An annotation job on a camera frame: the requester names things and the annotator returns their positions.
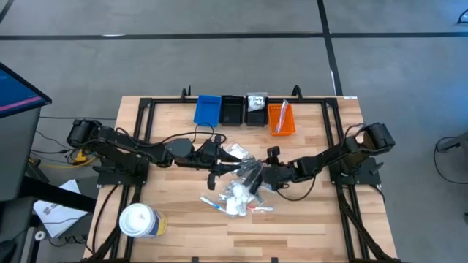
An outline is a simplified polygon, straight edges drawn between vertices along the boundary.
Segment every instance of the blue bin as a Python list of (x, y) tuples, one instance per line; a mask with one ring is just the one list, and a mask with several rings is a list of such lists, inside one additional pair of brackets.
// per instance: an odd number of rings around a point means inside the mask
[(193, 121), (200, 126), (218, 126), (221, 102), (220, 96), (199, 95)]

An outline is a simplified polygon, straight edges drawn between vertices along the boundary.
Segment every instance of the concrete floor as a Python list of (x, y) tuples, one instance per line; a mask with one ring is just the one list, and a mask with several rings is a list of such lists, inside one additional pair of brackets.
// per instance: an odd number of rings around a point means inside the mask
[[(0, 9), (7, 0), (0, 0)], [(333, 33), (467, 31), (456, 25), (462, 0), (326, 0)], [(0, 35), (321, 32), (316, 1), (15, 0)], [(468, 38), (334, 39), (344, 95), (358, 96), (368, 122), (386, 123), (397, 146), (379, 160), (399, 258), (468, 258), (468, 186), (443, 181), (434, 143), (468, 132)], [(194, 94), (333, 95), (324, 41), (218, 39), (0, 41), (0, 61), (48, 94), (42, 115), (115, 117), (121, 96)], [(105, 121), (112, 126), (112, 121)], [(71, 121), (42, 119), (38, 130), (64, 141)], [(34, 148), (56, 145), (36, 137)], [(468, 181), (458, 150), (439, 157), (442, 172)], [(53, 183), (95, 176), (90, 168), (45, 169)], [(89, 222), (75, 227), (87, 233)], [(43, 242), (38, 262), (77, 261), (81, 245)]]

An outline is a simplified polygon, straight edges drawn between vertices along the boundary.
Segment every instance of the monitor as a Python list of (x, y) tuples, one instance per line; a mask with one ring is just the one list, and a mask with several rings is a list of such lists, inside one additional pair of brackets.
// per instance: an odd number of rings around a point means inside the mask
[(52, 100), (0, 63), (0, 118), (52, 103)]

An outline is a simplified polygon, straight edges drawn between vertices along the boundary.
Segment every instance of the paper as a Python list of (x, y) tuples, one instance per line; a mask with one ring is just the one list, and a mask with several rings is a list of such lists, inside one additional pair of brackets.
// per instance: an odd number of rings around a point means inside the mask
[[(73, 191), (77, 194), (80, 193), (76, 180), (69, 180), (60, 186), (60, 188)], [(77, 219), (68, 220), (60, 224), (46, 224), (52, 222), (62, 222), (70, 218), (80, 218), (87, 214), (87, 212), (76, 210), (73, 208), (64, 207), (63, 205), (53, 204), (51, 202), (37, 201), (34, 203), (34, 211), (44, 223), (45, 228), (51, 237), (61, 235), (65, 230), (70, 228)]]

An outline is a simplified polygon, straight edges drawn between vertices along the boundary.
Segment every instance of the wooden table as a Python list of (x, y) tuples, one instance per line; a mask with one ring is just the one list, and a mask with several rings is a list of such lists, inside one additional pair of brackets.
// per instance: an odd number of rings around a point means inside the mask
[[(124, 128), (132, 134), (139, 100), (139, 96), (122, 98), (116, 127)], [(338, 102), (344, 129), (363, 121), (357, 99), (339, 97)], [(158, 104), (151, 142), (158, 142), (175, 133), (193, 131), (195, 106)], [(321, 107), (318, 104), (293, 104), (292, 109), (296, 134), (289, 137), (272, 137), (268, 126), (218, 126), (216, 132), (227, 135), (226, 144), (237, 142), (259, 159), (266, 158), (266, 149), (275, 145), (281, 148), (280, 161), (313, 156), (326, 150), (328, 144)], [(337, 142), (331, 109), (329, 113), (334, 140)], [(206, 137), (199, 135), (195, 148), (205, 139)], [(347, 262), (336, 191), (330, 182), (328, 169), (325, 168), (317, 176), (314, 189), (300, 202), (289, 202), (278, 194), (261, 190), (265, 204), (273, 206), (275, 211), (248, 213), (243, 218), (228, 218), (200, 201), (200, 195), (203, 194), (216, 200), (225, 186), (235, 179), (235, 175), (226, 174), (217, 178), (215, 191), (207, 189), (207, 177), (206, 171), (176, 165), (162, 169), (151, 165), (140, 201), (162, 211), (167, 216), (168, 228), (161, 237), (135, 239), (132, 262), (189, 262), (193, 256), (199, 256), (201, 262), (269, 262), (271, 257), (278, 257), (280, 262)], [(310, 183), (311, 181), (291, 184), (283, 193), (289, 197), (302, 196)], [(111, 188), (112, 186), (106, 186), (99, 191), (89, 232), (89, 245), (97, 213)], [(121, 189), (121, 186), (117, 188), (104, 209), (97, 232), (97, 246), (104, 242), (116, 223)], [(365, 227), (387, 254), (396, 256), (382, 197), (370, 186), (357, 186), (356, 189)], [(360, 256), (358, 235), (353, 226), (352, 233), (356, 256)], [(122, 236), (119, 257), (124, 255), (124, 241), (127, 238)], [(85, 252), (84, 256), (89, 256), (89, 252)]]

